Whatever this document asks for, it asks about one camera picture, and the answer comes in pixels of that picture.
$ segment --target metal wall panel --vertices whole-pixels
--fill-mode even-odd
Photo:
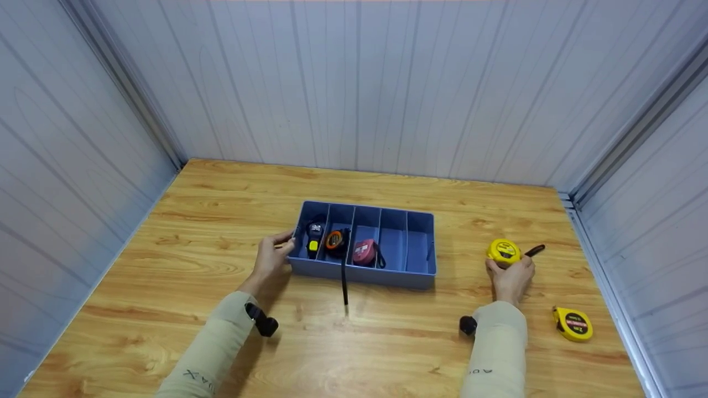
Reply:
[[[708,80],[580,212],[669,397],[708,381]]]
[[[92,0],[185,157],[570,191],[702,0]]]
[[[0,69],[0,397],[11,397],[176,170],[57,1],[0,1]]]

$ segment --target person's left hand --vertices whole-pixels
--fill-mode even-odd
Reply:
[[[294,248],[295,238],[292,237],[292,230],[263,238],[258,245],[253,274],[261,278],[268,278],[277,273],[285,265],[287,255]]]

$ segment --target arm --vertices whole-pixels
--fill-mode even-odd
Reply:
[[[460,397],[524,397],[526,375],[526,318],[519,301],[535,274],[531,258],[524,257],[506,270],[486,262],[497,300],[479,308],[472,357]]]
[[[251,275],[217,305],[172,373],[162,382],[156,398],[214,396],[253,328],[254,322],[244,306],[247,302],[257,304],[254,297],[282,268],[286,255],[295,247],[291,233],[283,232],[261,241]]]

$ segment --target yellow tape measure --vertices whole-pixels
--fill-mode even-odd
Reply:
[[[585,312],[577,309],[553,307],[556,328],[570,341],[584,342],[593,336],[593,325]]]
[[[487,249],[487,257],[497,264],[502,263],[510,266],[521,260],[521,249],[509,239],[494,239]]]

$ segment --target hand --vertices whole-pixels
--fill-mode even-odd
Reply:
[[[496,299],[519,307],[519,302],[524,298],[524,292],[531,284],[533,275],[536,274],[536,264],[533,263],[533,260],[529,256],[523,256],[521,261],[512,264],[505,270],[500,268],[491,258],[488,258],[485,264],[492,279]]]
[[[295,238],[292,237],[292,230],[263,238],[258,244],[253,272],[237,290],[255,296],[263,284],[287,263],[287,255],[294,248]]]
[[[285,265],[285,258],[294,248],[295,238],[292,237],[292,230],[263,238],[258,244],[253,274],[268,278],[277,273]]]

